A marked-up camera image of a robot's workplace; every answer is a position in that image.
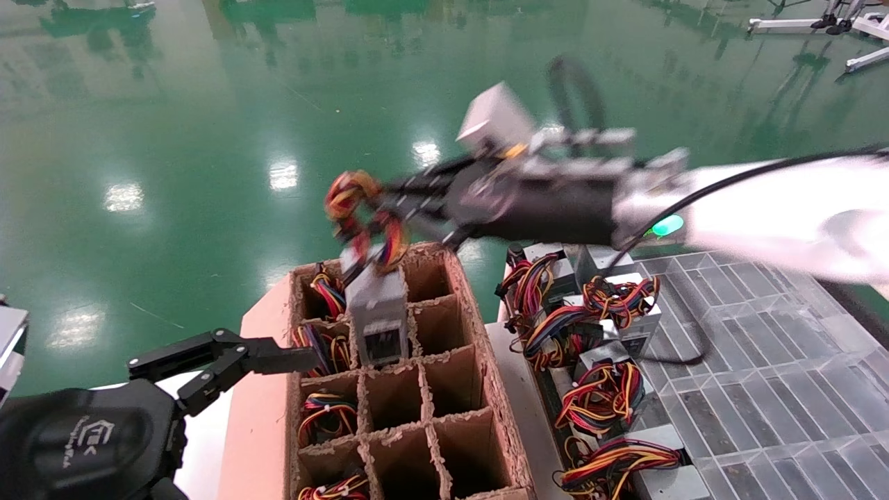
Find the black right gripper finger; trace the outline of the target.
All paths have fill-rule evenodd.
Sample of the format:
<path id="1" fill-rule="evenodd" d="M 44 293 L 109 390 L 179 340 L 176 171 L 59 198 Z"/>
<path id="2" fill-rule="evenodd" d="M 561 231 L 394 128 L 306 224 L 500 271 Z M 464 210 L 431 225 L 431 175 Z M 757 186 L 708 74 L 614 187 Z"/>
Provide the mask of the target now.
<path id="1" fill-rule="evenodd" d="M 453 251 L 480 238 L 472 209 L 447 197 L 397 197 L 396 215 L 423 240 Z"/>
<path id="2" fill-rule="evenodd" d="M 487 172 L 483 158 L 454 158 L 424 171 L 391 180 L 388 195 L 437 197 L 451 193 L 463 193 Z"/>

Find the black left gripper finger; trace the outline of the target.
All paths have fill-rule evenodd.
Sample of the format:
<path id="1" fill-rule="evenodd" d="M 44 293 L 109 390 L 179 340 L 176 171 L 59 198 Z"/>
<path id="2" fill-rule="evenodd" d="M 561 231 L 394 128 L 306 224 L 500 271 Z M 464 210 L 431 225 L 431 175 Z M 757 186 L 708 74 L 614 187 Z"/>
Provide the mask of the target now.
<path id="1" fill-rule="evenodd" d="M 312 347 L 283 348 L 272 337 L 242 337 L 229 329 L 213 329 L 136 355 L 127 368 L 131 381 L 159 382 L 198 368 L 206 368 L 212 378 L 228 381 L 250 373 L 308 372 L 319 364 L 320 357 Z"/>
<path id="2" fill-rule="evenodd" d="M 178 407 L 182 415 L 196 417 L 248 374 L 308 372 L 318 364 L 318 357 L 221 357 L 178 390 Z"/>

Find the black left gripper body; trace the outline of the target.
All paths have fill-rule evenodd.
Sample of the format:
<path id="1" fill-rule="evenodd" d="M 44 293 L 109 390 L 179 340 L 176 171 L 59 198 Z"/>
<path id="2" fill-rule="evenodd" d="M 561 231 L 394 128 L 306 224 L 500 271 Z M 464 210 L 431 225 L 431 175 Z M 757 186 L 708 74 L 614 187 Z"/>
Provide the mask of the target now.
<path id="1" fill-rule="evenodd" d="M 175 398 L 136 381 L 2 405 L 3 499 L 184 499 L 186 424 Z"/>

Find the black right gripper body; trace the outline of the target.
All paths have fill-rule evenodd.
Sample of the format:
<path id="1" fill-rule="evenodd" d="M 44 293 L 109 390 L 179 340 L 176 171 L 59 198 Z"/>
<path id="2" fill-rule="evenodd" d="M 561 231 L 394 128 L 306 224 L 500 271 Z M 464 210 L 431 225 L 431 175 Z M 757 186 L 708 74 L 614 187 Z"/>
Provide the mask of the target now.
<path id="1" fill-rule="evenodd" d="M 618 181 L 530 179 L 467 168 L 448 189 L 448 218 L 471 238 L 614 246 Z"/>

